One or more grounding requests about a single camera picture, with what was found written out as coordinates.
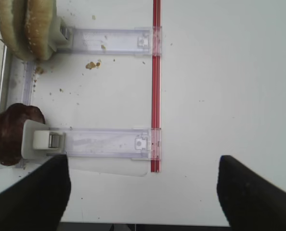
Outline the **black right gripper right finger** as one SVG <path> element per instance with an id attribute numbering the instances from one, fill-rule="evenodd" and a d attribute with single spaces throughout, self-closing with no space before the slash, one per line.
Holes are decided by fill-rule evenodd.
<path id="1" fill-rule="evenodd" d="M 217 195 L 233 231 L 286 231 L 286 192 L 230 155 L 220 157 Z"/>

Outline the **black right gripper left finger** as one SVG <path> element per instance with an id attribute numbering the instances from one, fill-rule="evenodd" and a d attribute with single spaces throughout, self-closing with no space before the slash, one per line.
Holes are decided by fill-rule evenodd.
<path id="1" fill-rule="evenodd" d="M 0 193 L 0 231 L 55 231 L 71 193 L 68 159 L 58 155 Z"/>

